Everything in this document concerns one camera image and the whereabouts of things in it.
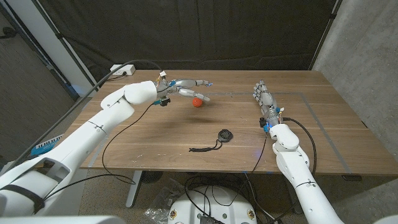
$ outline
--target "plastic bag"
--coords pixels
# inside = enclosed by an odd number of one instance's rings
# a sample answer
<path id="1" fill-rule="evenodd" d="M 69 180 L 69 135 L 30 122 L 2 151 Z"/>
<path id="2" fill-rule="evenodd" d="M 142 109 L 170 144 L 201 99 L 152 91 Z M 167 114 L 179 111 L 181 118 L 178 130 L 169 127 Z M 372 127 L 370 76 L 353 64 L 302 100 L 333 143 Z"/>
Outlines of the plastic bag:
<path id="1" fill-rule="evenodd" d="M 144 212 L 144 215 L 151 219 L 153 223 L 167 224 L 172 204 L 183 194 L 185 194 L 184 186 L 170 178 L 167 185 L 162 188 Z"/>

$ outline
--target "white cable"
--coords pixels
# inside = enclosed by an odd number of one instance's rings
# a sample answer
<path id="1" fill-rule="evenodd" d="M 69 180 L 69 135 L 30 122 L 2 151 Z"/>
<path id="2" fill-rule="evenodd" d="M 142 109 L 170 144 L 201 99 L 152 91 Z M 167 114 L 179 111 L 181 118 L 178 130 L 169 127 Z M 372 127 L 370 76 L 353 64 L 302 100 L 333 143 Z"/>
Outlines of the white cable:
<path id="1" fill-rule="evenodd" d="M 249 177 L 248 177 L 248 175 L 247 175 L 246 173 L 245 173 L 244 175 L 246 176 L 246 178 L 247 178 L 247 180 L 248 180 L 248 182 L 249 182 L 249 186 L 250 186 L 250 189 L 251 189 L 251 193 L 253 194 L 253 199 L 254 199 L 255 203 L 257 204 L 257 206 L 260 207 L 260 209 L 262 210 L 262 212 L 264 212 L 264 213 L 267 214 L 269 217 L 271 217 L 273 220 L 275 220 L 275 218 L 274 218 L 272 215 L 270 215 L 267 211 L 265 211 L 265 210 L 261 207 L 261 205 L 259 205 L 259 203 L 258 203 L 257 200 L 256 200 L 256 196 L 254 195 L 253 187 L 251 186 Z"/>

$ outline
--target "gray wall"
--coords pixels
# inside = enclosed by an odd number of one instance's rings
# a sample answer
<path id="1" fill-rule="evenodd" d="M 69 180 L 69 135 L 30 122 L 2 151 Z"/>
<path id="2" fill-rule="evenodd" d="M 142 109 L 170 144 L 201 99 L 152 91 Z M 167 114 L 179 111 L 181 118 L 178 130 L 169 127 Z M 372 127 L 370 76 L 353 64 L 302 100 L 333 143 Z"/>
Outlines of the gray wall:
<path id="1" fill-rule="evenodd" d="M 321 71 L 398 161 L 398 1 L 344 0 Z"/>
<path id="2" fill-rule="evenodd" d="M 0 35 L 6 26 L 0 14 Z M 0 39 L 0 77 L 0 156 L 12 161 L 74 101 L 20 35 Z"/>

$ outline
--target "orange ball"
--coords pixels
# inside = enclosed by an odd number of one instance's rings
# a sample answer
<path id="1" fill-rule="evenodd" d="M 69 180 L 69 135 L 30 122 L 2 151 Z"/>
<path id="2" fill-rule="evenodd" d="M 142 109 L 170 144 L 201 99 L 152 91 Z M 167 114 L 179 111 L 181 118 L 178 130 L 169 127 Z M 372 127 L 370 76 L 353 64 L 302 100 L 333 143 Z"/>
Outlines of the orange ball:
<path id="1" fill-rule="evenodd" d="M 192 104 L 194 107 L 200 107 L 202 103 L 203 101 L 196 97 L 192 100 Z"/>

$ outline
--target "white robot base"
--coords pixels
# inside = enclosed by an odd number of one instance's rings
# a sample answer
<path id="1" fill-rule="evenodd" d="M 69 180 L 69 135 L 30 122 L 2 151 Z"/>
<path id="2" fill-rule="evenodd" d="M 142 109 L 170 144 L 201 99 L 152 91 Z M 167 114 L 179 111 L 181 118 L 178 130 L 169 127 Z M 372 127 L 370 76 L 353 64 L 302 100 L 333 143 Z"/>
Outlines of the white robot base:
<path id="1" fill-rule="evenodd" d="M 201 186 L 188 191 L 188 194 L 199 208 L 218 221 L 230 224 L 257 223 L 251 204 L 242 195 L 236 196 L 233 190 L 219 186 Z M 176 223 L 212 224 L 214 221 L 199 211 L 185 194 L 177 199 L 170 209 L 168 224 Z"/>

